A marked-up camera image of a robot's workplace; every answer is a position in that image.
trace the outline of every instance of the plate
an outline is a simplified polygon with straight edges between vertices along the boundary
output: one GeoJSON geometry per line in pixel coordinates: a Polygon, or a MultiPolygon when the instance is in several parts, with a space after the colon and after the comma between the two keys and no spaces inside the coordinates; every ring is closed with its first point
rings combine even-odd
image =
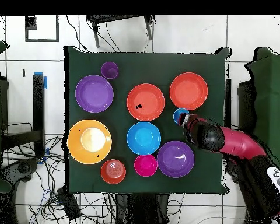
{"type": "Polygon", "coordinates": [[[82,120],[69,130],[68,150],[80,163],[91,165],[102,161],[109,154],[111,144],[108,128],[96,120],[82,120]]]}
{"type": "Polygon", "coordinates": [[[157,86],[143,83],[130,91],[127,106],[129,113],[137,120],[151,121],[161,115],[165,98],[157,86]]]}
{"type": "Polygon", "coordinates": [[[194,154],[183,142],[171,141],[164,144],[157,153],[157,165],[163,174],[171,178],[187,175],[194,165],[194,154]]]}
{"type": "Polygon", "coordinates": [[[152,155],[140,155],[136,158],[134,167],[140,176],[150,177],[157,171],[158,164],[152,155]]]}
{"type": "Polygon", "coordinates": [[[107,79],[89,75],[80,80],[75,91],[76,101],[85,111],[100,113],[112,103],[114,92],[107,79]]]}
{"type": "Polygon", "coordinates": [[[137,155],[151,155],[161,143],[161,134],[155,125],[138,122],[128,131],[127,143],[130,150],[137,155]]]}
{"type": "Polygon", "coordinates": [[[192,72],[178,75],[170,85],[170,98],[181,109],[194,110],[207,99],[208,87],[204,79],[192,72]]]}
{"type": "Polygon", "coordinates": [[[101,166],[100,174],[105,182],[115,185],[123,181],[126,170],[121,161],[112,159],[101,166]]]}

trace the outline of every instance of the red plate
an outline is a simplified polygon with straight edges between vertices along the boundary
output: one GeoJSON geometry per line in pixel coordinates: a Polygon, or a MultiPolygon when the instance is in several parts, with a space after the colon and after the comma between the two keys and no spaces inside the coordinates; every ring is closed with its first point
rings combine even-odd
{"type": "Polygon", "coordinates": [[[135,86],[128,94],[129,113],[140,121],[151,121],[160,116],[165,106],[162,91],[155,85],[144,83],[135,86]]]}
{"type": "Polygon", "coordinates": [[[170,98],[175,106],[194,110],[207,99],[208,86],[204,79],[192,72],[178,75],[171,83],[170,98]]]}
{"type": "Polygon", "coordinates": [[[118,184],[123,181],[125,177],[125,167],[119,160],[108,160],[102,166],[100,170],[101,177],[108,184],[118,184]]]}

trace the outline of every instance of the orange plate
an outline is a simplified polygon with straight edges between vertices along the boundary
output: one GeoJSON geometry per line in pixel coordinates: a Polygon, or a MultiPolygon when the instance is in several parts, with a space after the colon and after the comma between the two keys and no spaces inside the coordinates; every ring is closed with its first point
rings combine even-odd
{"type": "Polygon", "coordinates": [[[175,106],[194,110],[207,99],[208,86],[204,79],[192,72],[178,75],[170,85],[170,98],[175,106]]]}
{"type": "Polygon", "coordinates": [[[68,150],[75,160],[83,164],[95,164],[106,158],[111,144],[109,130],[96,120],[82,120],[69,130],[68,150]]]}
{"type": "Polygon", "coordinates": [[[129,113],[140,121],[151,121],[160,116],[165,106],[162,91],[155,85],[144,83],[135,86],[128,94],[129,113]]]}
{"type": "Polygon", "coordinates": [[[115,185],[123,181],[126,171],[121,161],[112,159],[101,166],[100,174],[105,182],[115,185]]]}

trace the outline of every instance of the blue plate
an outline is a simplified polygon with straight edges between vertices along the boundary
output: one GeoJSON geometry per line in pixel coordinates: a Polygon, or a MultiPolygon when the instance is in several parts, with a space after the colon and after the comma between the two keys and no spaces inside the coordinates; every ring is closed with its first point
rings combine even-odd
{"type": "Polygon", "coordinates": [[[173,113],[173,120],[176,124],[179,124],[179,122],[178,122],[179,121],[179,116],[182,113],[189,114],[189,111],[186,110],[186,109],[183,109],[183,108],[179,108],[173,113]]]}
{"type": "Polygon", "coordinates": [[[137,155],[151,155],[161,143],[161,134],[149,122],[134,124],[128,131],[128,147],[137,155]]]}

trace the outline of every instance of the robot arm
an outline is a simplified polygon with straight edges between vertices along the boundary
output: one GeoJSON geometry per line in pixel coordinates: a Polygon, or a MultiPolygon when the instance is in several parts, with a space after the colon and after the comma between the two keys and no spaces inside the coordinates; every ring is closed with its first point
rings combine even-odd
{"type": "Polygon", "coordinates": [[[280,223],[280,170],[271,163],[261,145],[241,131],[210,124],[196,114],[181,114],[178,121],[188,142],[228,155],[236,164],[251,220],[280,223]]]}

